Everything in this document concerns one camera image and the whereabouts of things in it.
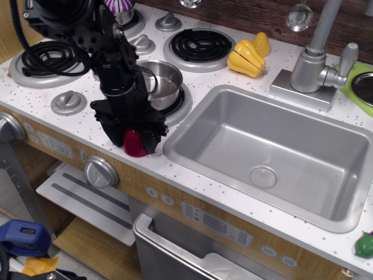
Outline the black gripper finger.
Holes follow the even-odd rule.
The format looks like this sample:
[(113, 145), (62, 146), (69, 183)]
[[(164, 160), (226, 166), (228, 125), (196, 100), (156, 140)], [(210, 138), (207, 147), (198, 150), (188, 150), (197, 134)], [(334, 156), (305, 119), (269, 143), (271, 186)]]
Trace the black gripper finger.
[(155, 153), (158, 143), (161, 141), (161, 135), (153, 131), (142, 131), (142, 144), (147, 154)]
[(124, 143), (125, 128), (120, 122), (104, 123), (101, 122), (104, 132), (109, 137), (110, 141), (117, 147), (122, 147)]

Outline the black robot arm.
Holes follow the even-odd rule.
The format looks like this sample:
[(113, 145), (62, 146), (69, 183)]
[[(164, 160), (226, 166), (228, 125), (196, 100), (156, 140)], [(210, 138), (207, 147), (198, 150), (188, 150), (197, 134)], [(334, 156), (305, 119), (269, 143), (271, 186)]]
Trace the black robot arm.
[(137, 55), (104, 1), (25, 1), (29, 26), (46, 38), (67, 43), (99, 78), (106, 97), (90, 107), (110, 141), (118, 147), (128, 143), (125, 134), (137, 131), (135, 142), (152, 154), (167, 134), (164, 114), (149, 101), (144, 74)]

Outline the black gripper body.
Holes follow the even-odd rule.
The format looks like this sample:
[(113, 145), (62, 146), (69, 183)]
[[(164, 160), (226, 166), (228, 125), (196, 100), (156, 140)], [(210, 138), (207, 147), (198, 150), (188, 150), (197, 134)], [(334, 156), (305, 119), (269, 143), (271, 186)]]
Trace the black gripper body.
[(167, 126), (159, 125), (156, 121), (157, 111), (149, 104), (148, 96), (138, 90), (95, 100), (90, 107), (96, 112), (95, 118), (100, 123), (120, 122), (125, 130), (130, 128), (167, 135)]

